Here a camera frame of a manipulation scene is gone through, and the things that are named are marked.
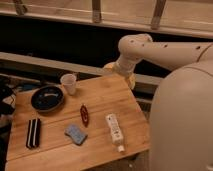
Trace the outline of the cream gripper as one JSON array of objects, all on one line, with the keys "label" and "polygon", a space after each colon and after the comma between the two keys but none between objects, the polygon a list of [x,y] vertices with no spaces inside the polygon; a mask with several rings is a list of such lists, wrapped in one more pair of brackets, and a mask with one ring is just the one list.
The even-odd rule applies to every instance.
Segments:
[{"label": "cream gripper", "polygon": [[114,70],[120,75],[127,77],[125,81],[127,82],[129,88],[133,90],[135,88],[136,79],[135,75],[132,74],[135,68],[135,62],[119,57],[116,62],[110,62],[104,65],[103,67],[107,71],[114,72]]}]

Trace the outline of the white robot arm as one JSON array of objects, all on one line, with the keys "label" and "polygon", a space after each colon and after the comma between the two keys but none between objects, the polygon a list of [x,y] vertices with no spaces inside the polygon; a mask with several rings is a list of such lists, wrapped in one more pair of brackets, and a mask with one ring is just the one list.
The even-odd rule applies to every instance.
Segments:
[{"label": "white robot arm", "polygon": [[148,34],[118,43],[112,70],[129,79],[143,60],[170,74],[150,111],[150,171],[213,171],[213,41],[155,42]]}]

